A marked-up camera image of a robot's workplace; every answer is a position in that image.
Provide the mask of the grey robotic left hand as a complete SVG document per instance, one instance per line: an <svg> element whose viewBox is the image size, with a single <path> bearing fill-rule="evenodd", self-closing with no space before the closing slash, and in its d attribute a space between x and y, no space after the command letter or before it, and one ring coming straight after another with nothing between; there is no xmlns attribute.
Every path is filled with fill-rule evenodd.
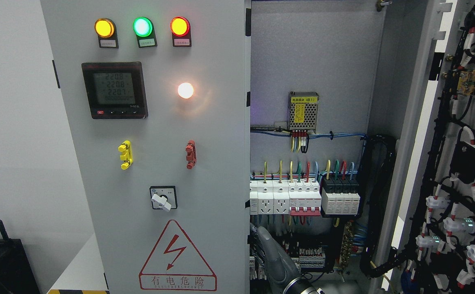
<svg viewBox="0 0 475 294"><path fill-rule="evenodd" d="M265 227L249 224L252 238L251 250L263 266L273 294L281 294L286 286L301 273L292 258L282 249Z"/></svg>

